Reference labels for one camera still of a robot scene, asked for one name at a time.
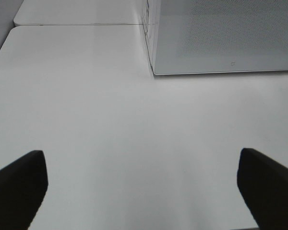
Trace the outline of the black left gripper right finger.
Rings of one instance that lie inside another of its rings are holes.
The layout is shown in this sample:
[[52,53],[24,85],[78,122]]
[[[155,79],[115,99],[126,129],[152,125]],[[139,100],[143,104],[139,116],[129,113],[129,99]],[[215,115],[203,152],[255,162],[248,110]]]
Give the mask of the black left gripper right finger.
[[240,194],[261,230],[288,230],[288,168],[243,148],[237,171]]

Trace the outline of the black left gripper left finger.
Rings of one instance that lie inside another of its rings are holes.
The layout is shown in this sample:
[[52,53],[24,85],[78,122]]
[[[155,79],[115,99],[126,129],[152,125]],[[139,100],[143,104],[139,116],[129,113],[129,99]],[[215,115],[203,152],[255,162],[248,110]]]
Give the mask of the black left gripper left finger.
[[27,230],[48,189],[43,151],[31,151],[0,169],[0,230]]

